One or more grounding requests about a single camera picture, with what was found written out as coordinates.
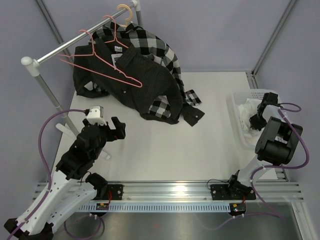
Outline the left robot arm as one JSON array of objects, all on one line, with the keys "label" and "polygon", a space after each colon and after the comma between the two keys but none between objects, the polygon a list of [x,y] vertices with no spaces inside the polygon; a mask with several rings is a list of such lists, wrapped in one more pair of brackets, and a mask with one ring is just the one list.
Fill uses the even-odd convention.
[{"label": "left robot arm", "polygon": [[83,129],[69,150],[62,155],[51,182],[21,216],[5,222],[4,228],[10,237],[19,240],[51,240],[57,229],[83,204],[90,200],[112,200],[107,180],[97,173],[90,174],[72,195],[63,198],[77,181],[82,180],[107,142],[126,137],[125,123],[117,117],[111,120],[114,129],[106,122],[98,124],[83,120]]}]

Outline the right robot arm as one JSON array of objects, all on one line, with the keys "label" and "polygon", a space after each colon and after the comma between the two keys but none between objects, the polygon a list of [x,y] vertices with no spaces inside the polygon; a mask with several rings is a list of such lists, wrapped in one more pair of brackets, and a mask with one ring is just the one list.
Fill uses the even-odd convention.
[{"label": "right robot arm", "polygon": [[248,128],[260,132],[255,156],[242,169],[231,175],[225,190],[235,200],[255,200],[254,184],[271,169],[285,167],[292,160],[298,143],[302,142],[303,127],[291,123],[279,95],[264,92],[262,99],[248,118]]}]

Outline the black pinstripe shirt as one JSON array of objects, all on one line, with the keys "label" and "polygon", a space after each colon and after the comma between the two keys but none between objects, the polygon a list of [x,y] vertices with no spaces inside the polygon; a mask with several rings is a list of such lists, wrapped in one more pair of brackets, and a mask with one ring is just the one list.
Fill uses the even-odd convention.
[{"label": "black pinstripe shirt", "polygon": [[[95,44],[75,48],[73,82],[77,95],[90,99],[111,95],[145,120],[177,124],[183,117],[183,101],[176,80],[131,42],[122,43],[125,47],[116,60],[112,58],[116,42],[97,38]],[[199,121],[184,120],[190,126]]]}]

